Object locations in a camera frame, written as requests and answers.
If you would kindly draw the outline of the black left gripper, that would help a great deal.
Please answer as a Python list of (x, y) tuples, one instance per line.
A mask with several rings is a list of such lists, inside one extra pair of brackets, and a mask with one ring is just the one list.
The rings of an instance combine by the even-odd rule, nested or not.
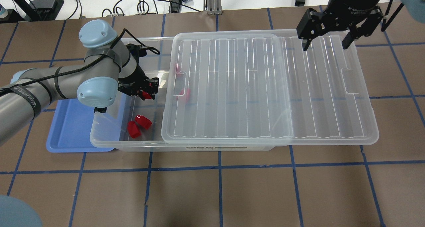
[(142, 91), (148, 93), (158, 93), (159, 78), (149, 78), (139, 65), (140, 57), (147, 55), (147, 51), (159, 55), (160, 51), (155, 47), (144, 45), (126, 44), (129, 51), (129, 60), (123, 68), (134, 67), (131, 74), (126, 77), (119, 78), (118, 91), (127, 96), (142, 96)]

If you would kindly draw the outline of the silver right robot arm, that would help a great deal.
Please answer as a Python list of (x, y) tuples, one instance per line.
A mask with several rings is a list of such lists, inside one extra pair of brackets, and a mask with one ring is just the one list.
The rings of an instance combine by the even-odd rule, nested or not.
[(380, 0), (329, 0), (324, 11), (309, 8), (296, 27), (302, 49), (308, 50), (313, 39), (330, 32), (348, 31), (342, 40), (347, 49), (357, 39), (373, 34), (379, 24), (384, 32), (403, 7), (409, 14), (424, 23), (424, 0), (389, 0), (383, 13)]

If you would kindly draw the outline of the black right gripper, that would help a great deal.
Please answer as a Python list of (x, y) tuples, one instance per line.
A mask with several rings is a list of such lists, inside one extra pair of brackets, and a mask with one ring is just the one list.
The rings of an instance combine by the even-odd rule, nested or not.
[(310, 47), (311, 40), (329, 32), (349, 30), (342, 41), (342, 48), (362, 36), (370, 36), (381, 23), (383, 13), (380, 0), (329, 0), (322, 12), (308, 8), (296, 27), (303, 51)]

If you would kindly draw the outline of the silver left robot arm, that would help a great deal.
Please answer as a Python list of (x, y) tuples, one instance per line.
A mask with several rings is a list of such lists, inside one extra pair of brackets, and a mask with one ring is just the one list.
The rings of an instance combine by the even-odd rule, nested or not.
[(127, 32), (123, 29), (118, 34), (105, 20), (89, 21), (78, 35), (87, 48), (83, 64), (29, 68), (14, 74), (11, 82), (1, 87), (1, 144), (55, 101), (78, 99), (97, 112), (105, 112), (117, 92), (154, 99), (159, 79), (147, 77), (139, 59), (147, 51), (157, 55), (160, 51), (141, 41), (124, 44), (121, 38)]

